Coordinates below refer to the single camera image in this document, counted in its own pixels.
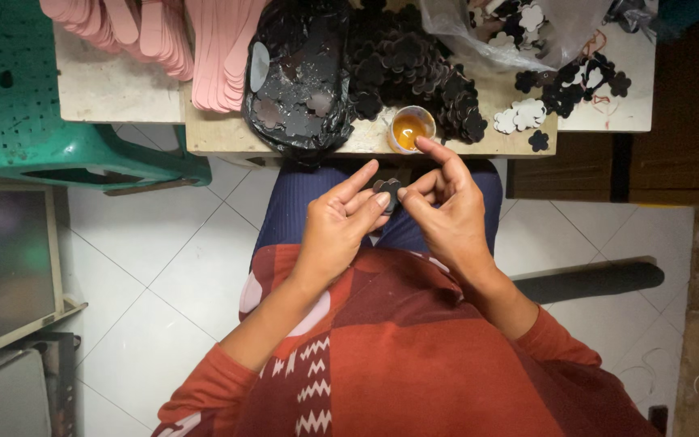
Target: zigzag pattern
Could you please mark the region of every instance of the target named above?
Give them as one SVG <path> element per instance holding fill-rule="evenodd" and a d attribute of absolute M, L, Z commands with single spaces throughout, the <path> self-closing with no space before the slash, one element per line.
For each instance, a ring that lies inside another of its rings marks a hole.
<path fill-rule="evenodd" d="M 305 359 L 309 358 L 309 355 L 311 355 L 311 354 L 316 354 L 317 348 L 320 348 L 323 351 L 325 351 L 325 348 L 327 346 L 330 346 L 330 344 L 331 344 L 330 337 L 326 337 L 324 342 L 314 342 L 312 344 L 309 344 L 306 347 L 306 350 L 304 350 L 302 353 L 300 353 L 301 361 L 304 361 Z"/>
<path fill-rule="evenodd" d="M 296 370 L 296 351 L 290 354 L 290 358 L 287 359 L 287 369 L 285 370 L 285 378 Z"/>
<path fill-rule="evenodd" d="M 315 395 L 315 392 L 322 396 L 322 392 L 325 391 L 325 394 L 328 396 L 331 396 L 331 385 L 325 382 L 323 380 L 319 384 L 317 384 L 317 381 L 315 381 L 314 384 L 310 386 L 306 386 L 305 388 L 301 389 L 301 393 L 296 396 L 298 399 L 298 402 L 302 402 L 304 399 L 306 399 L 306 396 L 308 395 L 309 397 L 312 397 Z"/>
<path fill-rule="evenodd" d="M 282 372 L 282 368 L 285 366 L 285 362 L 281 359 L 274 359 L 274 371 L 271 372 L 271 376 L 274 377 L 279 372 Z"/>
<path fill-rule="evenodd" d="M 321 426 L 322 432 L 325 434 L 328 431 L 328 422 L 331 422 L 330 410 L 320 410 L 320 414 L 316 418 L 315 412 L 309 412 L 309 419 L 301 416 L 300 419 L 296 420 L 296 435 L 301 435 L 301 429 L 305 429 L 306 432 L 317 432 Z"/>
<path fill-rule="evenodd" d="M 320 370 L 325 370 L 325 364 L 322 362 L 322 359 L 315 364 L 315 362 L 311 362 L 311 365 L 309 366 L 309 372 L 306 374 L 307 377 L 311 376 L 312 372 L 319 372 Z"/>

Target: stack of pink foam strips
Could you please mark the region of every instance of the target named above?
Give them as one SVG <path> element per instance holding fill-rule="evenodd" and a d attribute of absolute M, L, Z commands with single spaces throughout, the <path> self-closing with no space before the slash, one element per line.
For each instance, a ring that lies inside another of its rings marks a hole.
<path fill-rule="evenodd" d="M 158 62 L 179 80 L 193 76 L 181 0 L 40 0 L 42 11 L 63 27 L 110 53 L 129 52 Z"/>
<path fill-rule="evenodd" d="M 241 109 L 247 50 L 267 0 L 186 0 L 196 32 L 193 105 L 200 110 Z"/>

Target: black plastic bag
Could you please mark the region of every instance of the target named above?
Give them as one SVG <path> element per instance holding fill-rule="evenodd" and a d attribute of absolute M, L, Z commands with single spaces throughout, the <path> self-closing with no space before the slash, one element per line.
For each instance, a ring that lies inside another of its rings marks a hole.
<path fill-rule="evenodd" d="M 269 147 L 303 165 L 318 165 L 353 131 L 350 75 L 341 62 L 348 23 L 344 0 L 274 0 L 250 41 L 241 114 Z M 266 46 L 270 63 L 262 87 L 253 92 L 250 74 L 258 42 Z M 330 99 L 329 110 L 310 107 L 320 99 Z"/>

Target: hand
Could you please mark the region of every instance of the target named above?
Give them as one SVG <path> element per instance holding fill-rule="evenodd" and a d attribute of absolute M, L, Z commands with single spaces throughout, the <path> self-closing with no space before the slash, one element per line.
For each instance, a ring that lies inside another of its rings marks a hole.
<path fill-rule="evenodd" d="M 373 159 L 309 203 L 301 252 L 290 277 L 307 289 L 324 290 L 352 263 L 365 234 L 384 225 L 390 194 L 358 192 L 377 172 Z"/>
<path fill-rule="evenodd" d="M 485 238 L 481 190 L 457 153 L 424 137 L 417 137 L 415 144 L 441 168 L 399 189 L 398 199 L 422 229 L 430 253 L 456 278 L 471 282 L 495 269 Z"/>

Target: fingernail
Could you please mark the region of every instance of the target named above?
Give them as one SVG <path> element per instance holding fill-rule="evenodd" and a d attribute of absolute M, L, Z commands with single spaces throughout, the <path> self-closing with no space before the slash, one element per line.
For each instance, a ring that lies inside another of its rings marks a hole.
<path fill-rule="evenodd" d="M 377 194 L 377 203 L 379 203 L 379 206 L 383 208 L 388 206 L 388 203 L 390 203 L 390 193 L 384 191 L 380 194 Z"/>

